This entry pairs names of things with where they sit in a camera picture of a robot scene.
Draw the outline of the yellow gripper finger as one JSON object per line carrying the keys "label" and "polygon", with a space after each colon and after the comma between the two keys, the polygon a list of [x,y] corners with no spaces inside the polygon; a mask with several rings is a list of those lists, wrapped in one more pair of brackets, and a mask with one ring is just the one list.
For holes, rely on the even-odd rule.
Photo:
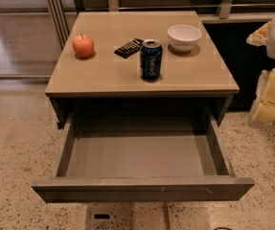
{"label": "yellow gripper finger", "polygon": [[256,30],[246,39],[246,42],[253,46],[265,46],[268,38],[269,26],[270,22],[263,24],[258,30]]}
{"label": "yellow gripper finger", "polygon": [[255,100],[249,112],[248,124],[253,128],[263,129],[272,126],[274,122],[275,106]]}

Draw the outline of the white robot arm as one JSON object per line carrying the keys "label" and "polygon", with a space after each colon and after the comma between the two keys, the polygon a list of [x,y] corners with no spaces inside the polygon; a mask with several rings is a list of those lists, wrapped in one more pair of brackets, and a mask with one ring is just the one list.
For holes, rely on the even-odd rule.
{"label": "white robot arm", "polygon": [[[267,55],[275,60],[275,15],[251,34],[246,42],[253,46],[264,46]],[[256,99],[252,103],[248,124],[253,128],[266,128],[275,122],[275,68],[262,70],[256,88]]]}

